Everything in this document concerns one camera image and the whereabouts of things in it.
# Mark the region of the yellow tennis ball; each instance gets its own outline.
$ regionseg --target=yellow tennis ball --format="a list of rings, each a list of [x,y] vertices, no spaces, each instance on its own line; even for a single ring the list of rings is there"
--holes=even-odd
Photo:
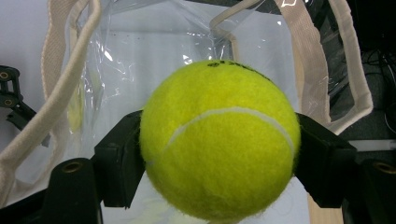
[[[156,190],[212,221],[263,211],[287,186],[300,127],[285,94],[231,61],[178,69],[149,98],[140,146]]]

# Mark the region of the white strap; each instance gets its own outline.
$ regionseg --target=white strap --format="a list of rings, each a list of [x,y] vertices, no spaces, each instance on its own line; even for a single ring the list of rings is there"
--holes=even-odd
[[[64,111],[79,81],[85,63],[87,45],[101,13],[100,0],[91,0],[90,16],[61,74],[65,52],[64,27],[72,7],[81,1],[85,0],[49,0],[49,30],[41,59],[43,88],[47,102],[0,154],[0,207],[7,203],[7,196],[15,181],[15,170],[51,129],[54,141],[53,155],[47,171],[39,180],[48,177],[50,169],[63,155],[67,139]]]
[[[90,0],[78,0],[70,12],[69,19],[69,48],[74,49],[79,37],[78,19],[85,7],[87,7]]]
[[[231,47],[233,49],[233,60],[234,61],[239,61],[239,50],[238,50],[238,42],[235,38],[235,36],[231,33],[231,31],[225,31],[221,28],[219,28],[219,25],[230,18],[231,16],[235,15],[236,13],[247,9],[249,7],[252,7],[260,2],[263,2],[262,0],[244,0],[242,2],[239,2],[233,7],[230,7],[223,12],[221,12],[218,16],[213,18],[212,21],[210,21],[209,26],[210,30],[223,38],[227,38],[231,42]]]
[[[328,69],[320,34],[306,11],[304,1],[276,0],[276,4],[289,26],[293,39],[294,58],[303,67],[299,69],[304,77],[301,100],[302,113],[321,124],[330,123],[328,91]]]
[[[329,0],[329,3],[337,19],[340,35],[343,39],[349,87],[355,102],[352,109],[345,116],[328,126],[331,131],[339,134],[349,125],[370,114],[374,106],[361,65],[361,52],[353,27],[349,5],[345,0]]]

